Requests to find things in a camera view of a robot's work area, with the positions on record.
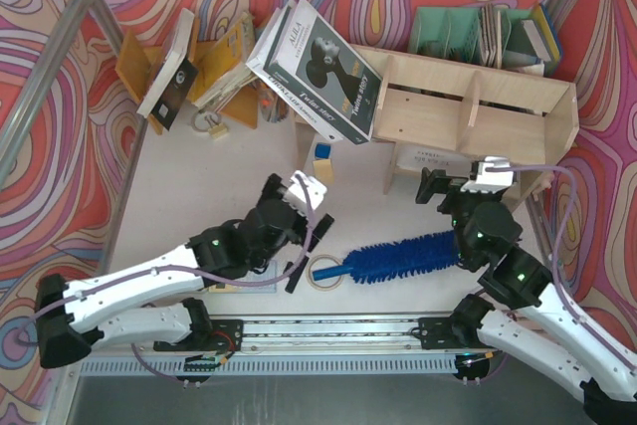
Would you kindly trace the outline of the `blue microfiber duster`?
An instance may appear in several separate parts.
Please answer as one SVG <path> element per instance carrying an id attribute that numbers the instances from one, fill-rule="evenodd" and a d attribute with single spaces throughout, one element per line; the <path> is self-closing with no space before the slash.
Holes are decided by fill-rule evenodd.
<path id="1" fill-rule="evenodd" d="M 445 270 L 461 259 L 454 232 L 446 231 L 350 251 L 338 265 L 312 272 L 312 279 L 350 276 L 357 284 L 379 284 Z"/>

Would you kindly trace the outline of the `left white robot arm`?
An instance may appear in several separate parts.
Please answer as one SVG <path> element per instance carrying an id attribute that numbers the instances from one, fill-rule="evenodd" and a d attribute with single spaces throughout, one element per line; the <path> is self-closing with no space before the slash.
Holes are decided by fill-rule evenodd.
<path id="1" fill-rule="evenodd" d="M 301 171 L 288 184 L 272 174 L 244 218 L 209 227 L 155 259 L 86 280 L 45 276 L 35 309 L 41 366 L 74 364 L 115 344 L 150 342 L 157 351 L 238 349 L 194 293 L 220 284 L 248 288 L 247 275 L 265 272 L 284 247 L 298 245 L 299 258 L 282 274 L 290 277 L 333 223 L 330 215 L 315 218 L 326 193 L 324 184 Z"/>

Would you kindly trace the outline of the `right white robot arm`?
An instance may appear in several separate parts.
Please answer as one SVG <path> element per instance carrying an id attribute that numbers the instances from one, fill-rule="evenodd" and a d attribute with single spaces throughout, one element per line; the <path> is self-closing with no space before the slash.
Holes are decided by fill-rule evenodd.
<path id="1" fill-rule="evenodd" d="M 556 266 L 547 267 L 519 244 L 522 226 L 503 204 L 513 168 L 494 159 L 468 178 L 423 169 L 416 195 L 450 216 L 459 265 L 481 271 L 488 300 L 466 295 L 442 319 L 421 319 L 425 349 L 498 349 L 569 392 L 596 424 L 636 421 L 636 355 L 567 294 Z"/>

